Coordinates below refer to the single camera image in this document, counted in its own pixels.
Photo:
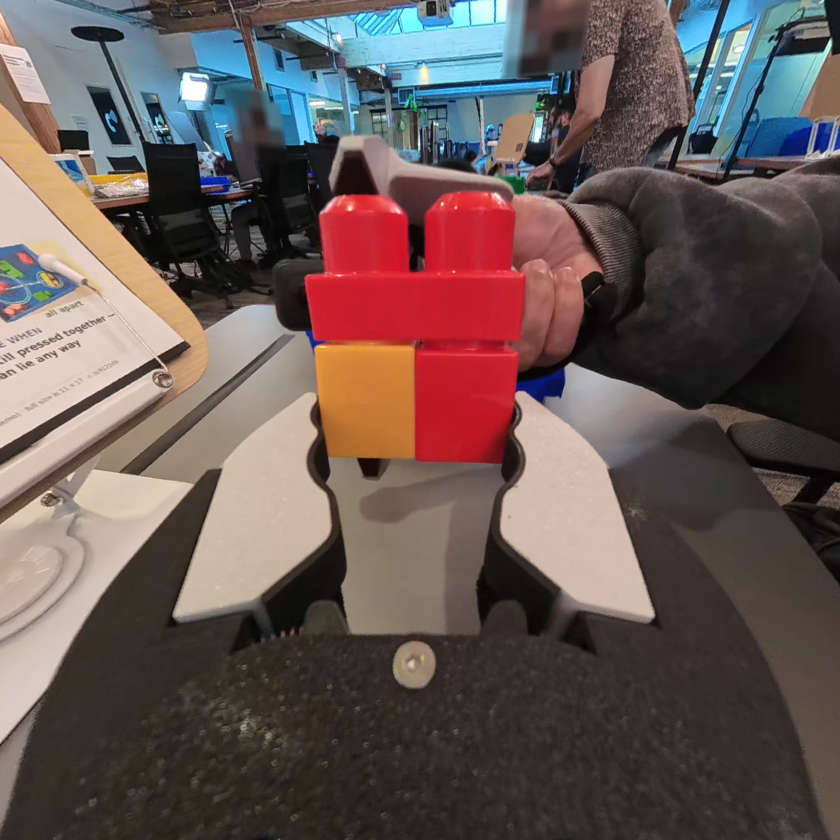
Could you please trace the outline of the blue white wipes pack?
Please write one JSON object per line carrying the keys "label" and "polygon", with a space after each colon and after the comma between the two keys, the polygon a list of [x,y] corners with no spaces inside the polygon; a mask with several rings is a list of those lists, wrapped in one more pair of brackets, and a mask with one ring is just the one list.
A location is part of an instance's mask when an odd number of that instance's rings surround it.
{"label": "blue white wipes pack", "polygon": [[95,196],[95,185],[91,175],[76,152],[62,152],[54,155],[59,168],[68,175],[75,186],[77,186],[87,197]]}

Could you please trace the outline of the black floor lamp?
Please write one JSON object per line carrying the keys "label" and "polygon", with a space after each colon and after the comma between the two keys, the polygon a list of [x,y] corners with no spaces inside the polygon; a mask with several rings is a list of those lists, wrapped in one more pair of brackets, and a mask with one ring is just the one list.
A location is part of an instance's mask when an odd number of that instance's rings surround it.
{"label": "black floor lamp", "polygon": [[70,28],[71,36],[89,46],[101,59],[103,80],[87,83],[87,92],[112,147],[139,148],[145,140],[141,120],[125,81],[112,56],[111,46],[125,39],[124,33],[101,24],[83,24]]}

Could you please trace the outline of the black office chair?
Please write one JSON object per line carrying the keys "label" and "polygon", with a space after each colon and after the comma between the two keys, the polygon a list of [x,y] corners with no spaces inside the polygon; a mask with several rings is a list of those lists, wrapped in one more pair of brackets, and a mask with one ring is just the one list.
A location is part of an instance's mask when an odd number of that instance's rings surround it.
{"label": "black office chair", "polygon": [[150,227],[148,254],[153,265],[174,271],[173,289],[181,298],[194,290],[224,301],[239,285],[229,275],[217,226],[202,192],[196,146],[143,142],[149,201],[143,211]]}
{"label": "black office chair", "polygon": [[839,444],[787,423],[739,422],[727,432],[751,467],[806,479],[793,503],[818,505],[839,481]]}
{"label": "black office chair", "polygon": [[315,181],[312,203],[316,213],[320,214],[333,199],[330,173],[338,150],[338,142],[304,143],[303,146],[308,157],[309,171]]}

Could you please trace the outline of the red one-stud block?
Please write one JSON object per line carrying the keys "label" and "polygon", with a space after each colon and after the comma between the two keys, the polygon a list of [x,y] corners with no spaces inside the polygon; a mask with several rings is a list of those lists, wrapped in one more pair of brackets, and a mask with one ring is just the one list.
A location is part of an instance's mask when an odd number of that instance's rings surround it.
{"label": "red one-stud block", "polygon": [[518,365],[517,352],[505,343],[421,342],[415,359],[415,459],[500,464]]}

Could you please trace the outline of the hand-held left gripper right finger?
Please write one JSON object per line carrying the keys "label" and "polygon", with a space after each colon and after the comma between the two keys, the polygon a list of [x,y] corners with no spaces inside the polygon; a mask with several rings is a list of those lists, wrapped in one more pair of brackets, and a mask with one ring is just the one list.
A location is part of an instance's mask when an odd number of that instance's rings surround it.
{"label": "hand-held left gripper right finger", "polygon": [[603,458],[518,392],[480,570],[480,622],[515,602],[526,625],[583,614],[651,625],[655,609]]}

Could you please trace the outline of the white instruction stand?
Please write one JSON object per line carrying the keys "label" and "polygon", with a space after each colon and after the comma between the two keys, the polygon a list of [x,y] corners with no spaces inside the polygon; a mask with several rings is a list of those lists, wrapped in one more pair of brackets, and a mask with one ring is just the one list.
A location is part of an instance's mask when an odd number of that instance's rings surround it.
{"label": "white instruction stand", "polygon": [[203,328],[2,108],[1,503],[7,518],[197,383]]}

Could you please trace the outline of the person's right hand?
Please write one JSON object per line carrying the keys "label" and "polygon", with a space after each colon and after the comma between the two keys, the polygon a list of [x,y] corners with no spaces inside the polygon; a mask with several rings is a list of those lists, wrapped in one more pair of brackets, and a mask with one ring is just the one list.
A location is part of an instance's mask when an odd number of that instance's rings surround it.
{"label": "person's right hand", "polygon": [[512,264],[524,276],[524,299],[520,338],[511,347],[522,373],[571,354],[584,315],[582,281],[603,266],[561,203],[522,194],[512,207]]}

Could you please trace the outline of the person's right forearm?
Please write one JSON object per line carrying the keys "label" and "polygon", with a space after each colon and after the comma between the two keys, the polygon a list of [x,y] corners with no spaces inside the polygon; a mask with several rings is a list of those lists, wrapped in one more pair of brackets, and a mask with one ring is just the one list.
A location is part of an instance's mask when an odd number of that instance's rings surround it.
{"label": "person's right forearm", "polygon": [[838,441],[838,158],[717,186],[613,171],[566,208],[603,268],[573,362]]}

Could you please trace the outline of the red two-stud block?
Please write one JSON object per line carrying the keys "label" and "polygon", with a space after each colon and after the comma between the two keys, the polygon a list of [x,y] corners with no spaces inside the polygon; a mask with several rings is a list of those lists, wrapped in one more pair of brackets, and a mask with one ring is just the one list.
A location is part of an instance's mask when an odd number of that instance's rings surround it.
{"label": "red two-stud block", "polygon": [[319,216],[323,271],[306,278],[321,341],[513,342],[523,274],[512,269],[515,213],[493,192],[453,192],[425,214],[411,271],[407,213],[379,195],[336,196]]}

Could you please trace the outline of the printed instruction sheet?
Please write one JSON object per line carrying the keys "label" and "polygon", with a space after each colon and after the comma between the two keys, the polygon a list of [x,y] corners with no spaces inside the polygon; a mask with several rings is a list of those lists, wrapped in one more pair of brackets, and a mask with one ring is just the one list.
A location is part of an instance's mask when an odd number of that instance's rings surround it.
{"label": "printed instruction sheet", "polygon": [[2,462],[190,344],[2,163]]}

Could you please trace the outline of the grey desk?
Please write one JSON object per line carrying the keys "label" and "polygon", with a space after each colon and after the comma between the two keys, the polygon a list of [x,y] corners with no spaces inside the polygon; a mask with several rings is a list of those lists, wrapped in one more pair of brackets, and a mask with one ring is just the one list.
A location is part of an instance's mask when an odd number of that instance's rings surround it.
{"label": "grey desk", "polygon": [[93,609],[3,838],[838,838],[838,585],[704,413],[572,367],[656,617],[477,634],[500,469],[331,467],[354,635],[176,626],[214,471]]}

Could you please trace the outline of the small wooden tag board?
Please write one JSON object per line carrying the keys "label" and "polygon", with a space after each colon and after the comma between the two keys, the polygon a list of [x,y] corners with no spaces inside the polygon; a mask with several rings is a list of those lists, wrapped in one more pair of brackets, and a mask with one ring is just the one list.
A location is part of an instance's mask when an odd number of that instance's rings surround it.
{"label": "small wooden tag board", "polygon": [[535,116],[533,112],[510,116],[502,125],[500,138],[493,151],[493,162],[501,166],[518,166],[530,142]]}

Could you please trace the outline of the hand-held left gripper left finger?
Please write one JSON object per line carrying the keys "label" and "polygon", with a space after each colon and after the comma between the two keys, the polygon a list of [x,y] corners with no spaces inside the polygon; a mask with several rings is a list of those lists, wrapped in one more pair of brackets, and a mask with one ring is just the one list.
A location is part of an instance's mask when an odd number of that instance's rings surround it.
{"label": "hand-held left gripper left finger", "polygon": [[346,625],[347,560],[318,398],[306,393],[226,457],[173,618]]}

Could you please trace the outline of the orange one-stud block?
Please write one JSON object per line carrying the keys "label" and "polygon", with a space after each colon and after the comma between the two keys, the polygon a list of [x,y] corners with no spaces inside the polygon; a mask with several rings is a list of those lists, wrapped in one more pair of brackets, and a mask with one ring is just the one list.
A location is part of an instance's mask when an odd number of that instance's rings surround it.
{"label": "orange one-stud block", "polygon": [[414,459],[414,343],[325,342],[314,350],[331,458]]}

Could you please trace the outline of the blue plastic bin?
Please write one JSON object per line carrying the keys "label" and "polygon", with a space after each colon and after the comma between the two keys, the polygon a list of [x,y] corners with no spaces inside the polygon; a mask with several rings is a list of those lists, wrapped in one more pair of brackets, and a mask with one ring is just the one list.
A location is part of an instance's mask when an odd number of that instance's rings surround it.
{"label": "blue plastic bin", "polygon": [[[437,341],[432,342],[435,349],[446,350],[494,350],[497,345],[493,342],[465,342],[465,341]],[[565,372],[564,368],[549,370],[548,368],[538,369],[537,374],[532,378],[525,377],[521,373],[517,382],[517,391],[523,391],[539,403],[543,403],[548,397],[560,398],[564,392]]]}

